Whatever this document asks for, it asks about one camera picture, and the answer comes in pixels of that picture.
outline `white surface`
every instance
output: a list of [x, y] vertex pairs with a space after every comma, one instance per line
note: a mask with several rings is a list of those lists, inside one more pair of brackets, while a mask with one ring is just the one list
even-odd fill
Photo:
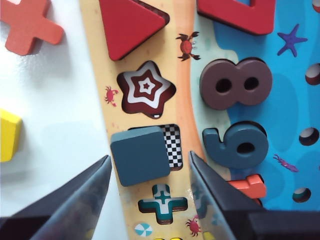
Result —
[[[47, 17], [64, 28], [60, 45], [38, 53], [5, 48], [1, 22], [0, 108], [22, 117], [14, 158], [0, 165], [0, 215], [10, 216], [109, 154], [106, 129], [77, 0], [51, 0]], [[114, 173], [94, 240], [128, 239]]]

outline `crab illustration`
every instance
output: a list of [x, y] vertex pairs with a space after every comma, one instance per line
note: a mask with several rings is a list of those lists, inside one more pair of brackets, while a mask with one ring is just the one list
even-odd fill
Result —
[[112, 89], [111, 86], [106, 86], [105, 87], [106, 93], [104, 100], [106, 101], [107, 104], [111, 103], [112, 106], [116, 107], [117, 104], [114, 102], [115, 101], [115, 94], [119, 93], [118, 90]]
[[195, 60], [199, 60], [199, 55], [194, 55], [191, 53], [192, 49], [194, 48], [194, 44], [196, 44], [195, 41], [191, 42], [191, 39], [198, 36], [198, 31], [194, 31], [190, 36], [185, 34], [179, 34], [176, 39], [181, 39], [180, 49], [182, 52], [182, 56], [178, 56], [178, 59], [182, 59], [181, 61], [185, 61], [191, 57], [193, 57]]
[[198, 233], [201, 233], [201, 230], [200, 230], [200, 226], [198, 225], [198, 221], [196, 219], [198, 219], [198, 215], [194, 216], [194, 218], [191, 220], [191, 219], [188, 219], [188, 221], [185, 223], [187, 227], [190, 228], [191, 230], [191, 235], [192, 237], [194, 236], [198, 236]]

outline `red cross puzzle piece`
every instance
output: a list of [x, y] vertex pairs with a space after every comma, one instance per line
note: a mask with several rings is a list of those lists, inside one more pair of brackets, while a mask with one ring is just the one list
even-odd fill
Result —
[[1, 0], [1, 21], [10, 25], [5, 47], [21, 56], [31, 53], [35, 38], [58, 44], [64, 30], [46, 18], [49, 0], [21, 0], [14, 4]]
[[237, 0], [197, 0], [199, 14], [254, 35], [274, 30], [276, 0], [251, 0], [248, 6]]
[[169, 15], [140, 0], [99, 0], [109, 57], [124, 58], [169, 22]]

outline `blue water illustration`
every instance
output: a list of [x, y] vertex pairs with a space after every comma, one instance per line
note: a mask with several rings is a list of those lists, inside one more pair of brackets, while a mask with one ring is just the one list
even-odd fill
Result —
[[[297, 57], [289, 49], [277, 55], [285, 46], [278, 33], [289, 34], [297, 24], [296, 37], [308, 40], [294, 45]], [[309, 85], [305, 79], [307, 69], [320, 63], [320, 14], [314, 11], [311, 1], [278, 0], [271, 34], [254, 36], [218, 22], [213, 22], [213, 26], [220, 48], [234, 50], [239, 60], [262, 59], [273, 75], [272, 90], [263, 103], [238, 103], [227, 110], [231, 124], [255, 121], [264, 127], [269, 140], [265, 160], [253, 169], [230, 169], [231, 178], [260, 173], [267, 186], [267, 196], [262, 199], [267, 209], [320, 210], [320, 140], [310, 146], [299, 141], [304, 129], [313, 127], [320, 131], [320, 85]], [[282, 166], [273, 159], [274, 154], [296, 166], [299, 172]], [[293, 201], [298, 188], [311, 191], [308, 201]]]

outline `checkered pattern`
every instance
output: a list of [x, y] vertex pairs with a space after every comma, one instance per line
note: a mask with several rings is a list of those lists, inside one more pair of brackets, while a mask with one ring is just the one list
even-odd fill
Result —
[[179, 170], [183, 166], [180, 129], [175, 124], [160, 126], [163, 131], [165, 147], [169, 158], [169, 167], [171, 170]]

